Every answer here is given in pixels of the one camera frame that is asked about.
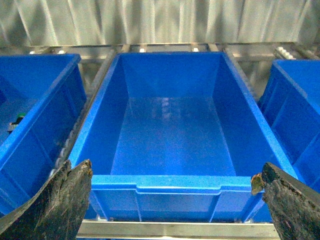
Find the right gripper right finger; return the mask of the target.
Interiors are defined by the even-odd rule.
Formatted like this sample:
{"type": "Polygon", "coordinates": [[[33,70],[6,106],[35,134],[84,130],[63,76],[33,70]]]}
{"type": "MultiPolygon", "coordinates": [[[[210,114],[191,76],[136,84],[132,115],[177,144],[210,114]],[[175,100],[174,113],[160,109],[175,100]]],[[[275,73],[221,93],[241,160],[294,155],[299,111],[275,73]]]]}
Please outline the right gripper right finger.
{"type": "Polygon", "coordinates": [[[250,180],[253,196],[263,193],[281,240],[320,238],[320,193],[271,162],[250,180]]]}

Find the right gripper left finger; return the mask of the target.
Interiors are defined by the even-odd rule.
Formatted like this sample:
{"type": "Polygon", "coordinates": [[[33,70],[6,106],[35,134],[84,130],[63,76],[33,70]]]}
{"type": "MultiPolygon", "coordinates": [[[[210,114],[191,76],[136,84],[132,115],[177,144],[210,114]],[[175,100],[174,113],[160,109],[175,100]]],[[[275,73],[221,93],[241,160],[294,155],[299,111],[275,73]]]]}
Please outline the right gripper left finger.
{"type": "Polygon", "coordinates": [[[89,208],[92,163],[69,160],[27,202],[1,217],[2,240],[75,240],[89,208]]]}

